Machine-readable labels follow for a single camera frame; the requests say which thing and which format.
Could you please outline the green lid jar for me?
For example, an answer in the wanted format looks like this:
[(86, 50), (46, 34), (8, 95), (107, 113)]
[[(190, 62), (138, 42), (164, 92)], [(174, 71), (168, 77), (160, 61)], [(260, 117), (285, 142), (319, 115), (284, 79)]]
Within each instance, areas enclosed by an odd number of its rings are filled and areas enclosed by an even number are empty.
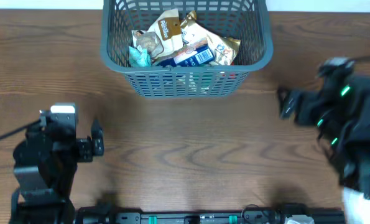
[(190, 86), (195, 90), (207, 91), (213, 81), (213, 75), (192, 75), (190, 79)]

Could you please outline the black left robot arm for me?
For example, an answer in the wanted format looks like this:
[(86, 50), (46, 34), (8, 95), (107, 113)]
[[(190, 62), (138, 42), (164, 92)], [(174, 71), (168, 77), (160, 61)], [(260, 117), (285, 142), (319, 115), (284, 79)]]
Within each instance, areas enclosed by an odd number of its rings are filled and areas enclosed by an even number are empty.
[(78, 164), (103, 154), (97, 120), (85, 139), (76, 137), (73, 126), (51, 119), (31, 124), (13, 152), (19, 187), (12, 194), (10, 223), (73, 223), (70, 194)]

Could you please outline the small teal white sachet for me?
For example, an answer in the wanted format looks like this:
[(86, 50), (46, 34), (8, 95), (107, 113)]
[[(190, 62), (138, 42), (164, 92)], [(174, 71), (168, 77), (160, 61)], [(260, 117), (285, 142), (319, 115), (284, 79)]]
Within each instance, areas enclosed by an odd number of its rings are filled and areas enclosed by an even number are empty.
[(129, 46), (129, 64), (132, 67), (150, 67), (152, 62), (147, 49), (140, 45), (137, 47)]

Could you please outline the gold foil food pouch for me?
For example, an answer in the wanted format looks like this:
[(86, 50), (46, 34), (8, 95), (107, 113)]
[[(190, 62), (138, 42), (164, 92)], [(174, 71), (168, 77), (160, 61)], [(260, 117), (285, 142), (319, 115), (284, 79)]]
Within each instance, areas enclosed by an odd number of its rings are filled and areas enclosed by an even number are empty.
[(189, 12), (180, 23), (184, 45), (205, 40), (215, 55), (211, 65), (231, 65), (236, 58), (241, 41), (231, 37), (221, 37), (197, 23), (195, 11)]

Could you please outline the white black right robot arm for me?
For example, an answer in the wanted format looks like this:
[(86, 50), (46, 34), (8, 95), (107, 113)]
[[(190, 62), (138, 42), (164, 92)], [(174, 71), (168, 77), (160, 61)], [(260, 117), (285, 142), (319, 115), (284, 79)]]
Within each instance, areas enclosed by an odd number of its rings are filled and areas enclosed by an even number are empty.
[(318, 129), (338, 174), (348, 223), (370, 223), (370, 78), (326, 77), (320, 90), (280, 87), (281, 119)]

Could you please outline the tissue pocket pack bundle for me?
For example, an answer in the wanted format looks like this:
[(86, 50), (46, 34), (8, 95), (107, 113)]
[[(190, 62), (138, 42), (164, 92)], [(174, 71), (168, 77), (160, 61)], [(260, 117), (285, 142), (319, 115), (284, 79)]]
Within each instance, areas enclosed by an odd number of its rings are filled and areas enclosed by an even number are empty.
[(202, 38), (174, 53), (158, 58), (153, 66), (162, 67), (197, 67), (214, 61), (215, 55), (208, 46), (207, 38)]

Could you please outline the beige snack bag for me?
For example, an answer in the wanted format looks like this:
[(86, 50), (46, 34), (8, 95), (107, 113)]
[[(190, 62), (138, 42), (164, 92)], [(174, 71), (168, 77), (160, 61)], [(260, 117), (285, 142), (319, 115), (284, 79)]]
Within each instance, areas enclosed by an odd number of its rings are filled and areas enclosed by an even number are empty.
[(164, 11), (148, 30), (132, 30), (133, 46), (155, 60), (183, 47), (178, 9)]

